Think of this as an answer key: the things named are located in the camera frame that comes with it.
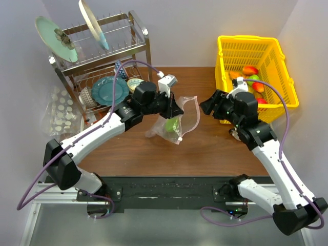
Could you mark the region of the clear pink zip bag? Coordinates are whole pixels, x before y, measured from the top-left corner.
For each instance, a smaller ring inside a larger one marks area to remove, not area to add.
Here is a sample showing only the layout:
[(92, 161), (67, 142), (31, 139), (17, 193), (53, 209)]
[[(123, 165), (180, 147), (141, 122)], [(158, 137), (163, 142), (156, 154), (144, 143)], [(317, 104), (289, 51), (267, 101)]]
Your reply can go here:
[(145, 133), (145, 137), (160, 136), (166, 141), (178, 145), (187, 133), (197, 128), (200, 121), (198, 97), (181, 96), (177, 104), (183, 110), (183, 114), (171, 119), (159, 116), (155, 124)]

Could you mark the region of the red toy apple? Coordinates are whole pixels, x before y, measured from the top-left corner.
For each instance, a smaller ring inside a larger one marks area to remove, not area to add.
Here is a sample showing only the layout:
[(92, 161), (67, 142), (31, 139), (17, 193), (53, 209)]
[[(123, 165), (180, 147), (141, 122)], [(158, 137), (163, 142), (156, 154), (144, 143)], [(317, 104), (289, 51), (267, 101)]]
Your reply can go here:
[(268, 103), (264, 98), (258, 98), (257, 101), (259, 104), (267, 104)]

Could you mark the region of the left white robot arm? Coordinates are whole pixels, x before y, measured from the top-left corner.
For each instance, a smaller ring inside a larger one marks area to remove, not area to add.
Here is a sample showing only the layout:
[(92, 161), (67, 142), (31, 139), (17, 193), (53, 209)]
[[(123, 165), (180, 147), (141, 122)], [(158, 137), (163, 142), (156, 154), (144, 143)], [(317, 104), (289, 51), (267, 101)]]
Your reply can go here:
[(145, 115), (159, 114), (166, 119), (182, 115), (183, 110), (171, 92), (174, 84), (167, 82), (165, 77), (156, 85), (144, 81), (96, 124), (62, 142), (49, 141), (43, 166), (54, 183), (61, 190), (77, 188), (88, 192), (95, 201), (103, 200), (106, 196), (104, 182), (95, 173), (79, 168), (78, 164), (109, 139), (141, 123)]

